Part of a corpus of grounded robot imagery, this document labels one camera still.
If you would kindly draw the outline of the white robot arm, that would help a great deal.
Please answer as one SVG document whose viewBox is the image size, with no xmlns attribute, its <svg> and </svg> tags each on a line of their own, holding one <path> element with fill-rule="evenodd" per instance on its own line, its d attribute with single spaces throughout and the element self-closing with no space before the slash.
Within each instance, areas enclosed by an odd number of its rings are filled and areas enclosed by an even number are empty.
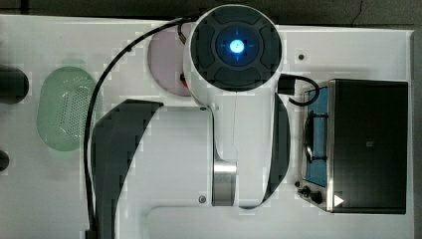
<svg viewBox="0 0 422 239">
<path fill-rule="evenodd" d="M 290 159 L 282 51 L 275 24 L 252 7 L 202 15 L 183 56 L 197 106 L 127 99 L 97 122 L 97 222 L 87 239 L 149 239 L 146 217 L 157 207 L 261 206 Z"/>
</svg>

